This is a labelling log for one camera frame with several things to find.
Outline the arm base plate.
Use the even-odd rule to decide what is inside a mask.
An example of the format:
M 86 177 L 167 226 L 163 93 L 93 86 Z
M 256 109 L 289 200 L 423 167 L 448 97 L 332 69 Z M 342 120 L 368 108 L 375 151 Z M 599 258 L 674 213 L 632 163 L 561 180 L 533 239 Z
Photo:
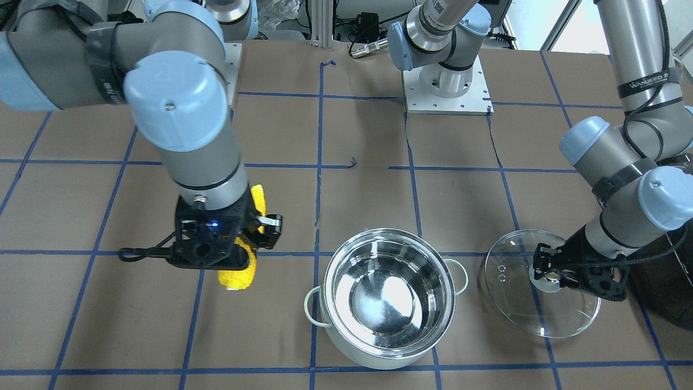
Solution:
M 225 91 L 227 94 L 227 105 L 229 108 L 234 108 L 240 65 L 242 62 L 243 45 L 237 42 L 225 42 L 223 46 L 225 48 L 225 64 L 222 74 L 226 82 Z
M 408 113 L 412 114 L 493 114 L 494 108 L 480 57 L 463 71 L 440 64 L 402 72 Z

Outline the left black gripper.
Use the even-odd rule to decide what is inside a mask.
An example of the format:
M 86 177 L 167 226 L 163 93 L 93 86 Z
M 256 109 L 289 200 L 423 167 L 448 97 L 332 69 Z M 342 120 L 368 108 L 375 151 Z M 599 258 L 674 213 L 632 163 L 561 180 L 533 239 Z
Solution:
M 608 258 L 587 242 L 585 228 L 574 233 L 560 248 L 538 244 L 532 262 L 532 277 L 541 280 L 542 290 L 570 288 L 607 301 L 627 297 L 626 279 L 630 265 L 617 265 L 624 255 Z

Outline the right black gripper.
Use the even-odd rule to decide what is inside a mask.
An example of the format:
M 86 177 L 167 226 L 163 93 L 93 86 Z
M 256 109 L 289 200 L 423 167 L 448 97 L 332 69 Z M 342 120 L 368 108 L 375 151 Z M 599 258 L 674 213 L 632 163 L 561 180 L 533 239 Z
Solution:
M 235 203 L 218 210 L 191 206 L 179 197 L 175 207 L 175 242 L 166 262 L 182 269 L 245 269 L 249 264 L 247 255 L 234 244 L 240 233 L 252 249 L 272 250 L 284 227 L 283 215 L 256 215 L 253 208 L 249 188 Z M 243 230 L 252 218 L 252 232 Z

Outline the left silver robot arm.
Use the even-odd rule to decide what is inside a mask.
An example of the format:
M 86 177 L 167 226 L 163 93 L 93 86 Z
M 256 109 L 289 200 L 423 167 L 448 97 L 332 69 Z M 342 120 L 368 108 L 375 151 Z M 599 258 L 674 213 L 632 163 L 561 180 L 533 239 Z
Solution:
M 678 249 L 691 220 L 691 108 L 684 105 L 661 1 L 597 1 L 613 59 L 621 125 L 575 124 L 560 148 L 602 206 L 564 244 L 540 243 L 528 270 L 547 293 L 563 287 L 623 301 L 631 266 Z

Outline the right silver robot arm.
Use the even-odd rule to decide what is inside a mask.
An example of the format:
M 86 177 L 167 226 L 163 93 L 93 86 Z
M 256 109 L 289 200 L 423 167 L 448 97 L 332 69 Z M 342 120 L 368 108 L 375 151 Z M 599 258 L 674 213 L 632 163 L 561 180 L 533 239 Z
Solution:
M 122 248 L 183 269 L 242 271 L 282 216 L 253 198 L 232 128 L 223 30 L 191 1 L 146 1 L 146 21 L 107 21 L 80 1 L 21 1 L 2 32 L 2 102 L 18 111 L 129 105 L 180 196 L 171 246 Z

